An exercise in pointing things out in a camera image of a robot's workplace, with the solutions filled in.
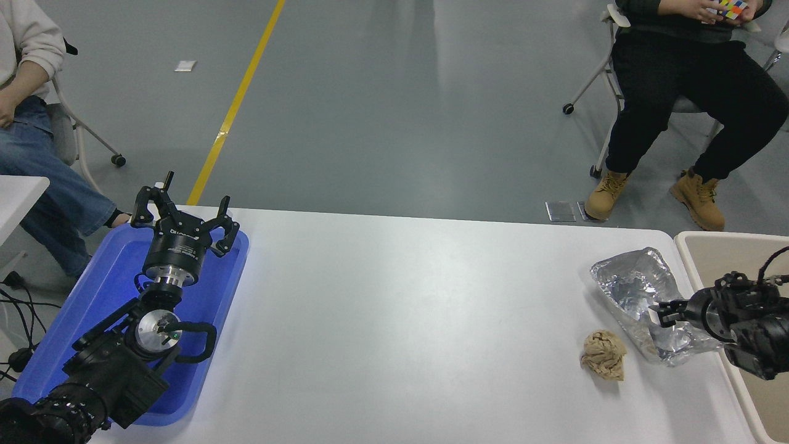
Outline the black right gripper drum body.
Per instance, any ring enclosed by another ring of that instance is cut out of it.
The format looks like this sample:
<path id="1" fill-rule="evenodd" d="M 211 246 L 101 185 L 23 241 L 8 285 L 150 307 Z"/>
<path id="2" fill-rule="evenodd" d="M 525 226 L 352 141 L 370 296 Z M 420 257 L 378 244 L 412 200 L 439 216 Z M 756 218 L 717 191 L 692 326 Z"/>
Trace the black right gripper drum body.
<path id="1" fill-rule="evenodd" d="M 691 296 L 688 300 L 688 323 L 722 343 L 733 343 L 730 329 L 722 325 L 714 300 L 715 294 L 716 290 L 713 287 L 707 287 Z"/>

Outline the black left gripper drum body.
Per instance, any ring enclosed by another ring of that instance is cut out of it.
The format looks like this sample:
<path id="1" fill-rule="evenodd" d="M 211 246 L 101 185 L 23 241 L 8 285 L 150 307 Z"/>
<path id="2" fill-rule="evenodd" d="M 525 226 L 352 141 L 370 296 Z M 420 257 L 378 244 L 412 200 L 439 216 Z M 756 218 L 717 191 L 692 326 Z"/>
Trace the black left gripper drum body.
<path id="1" fill-rule="evenodd" d="M 171 215 L 154 225 L 154 238 L 144 262 L 144 272 L 154 273 L 167 266 L 199 273 L 211 244 L 208 231 L 201 228 L 203 220 L 191 215 Z"/>

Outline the person's right hand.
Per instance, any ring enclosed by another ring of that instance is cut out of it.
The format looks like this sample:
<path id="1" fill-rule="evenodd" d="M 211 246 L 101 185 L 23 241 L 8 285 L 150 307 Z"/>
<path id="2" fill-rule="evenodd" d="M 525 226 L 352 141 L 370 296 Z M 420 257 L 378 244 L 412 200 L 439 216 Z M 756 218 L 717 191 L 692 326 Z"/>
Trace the person's right hand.
<path id="1" fill-rule="evenodd" d="M 671 10 L 701 23 L 718 23 L 722 18 L 717 14 L 721 3 L 716 1 L 674 1 Z"/>

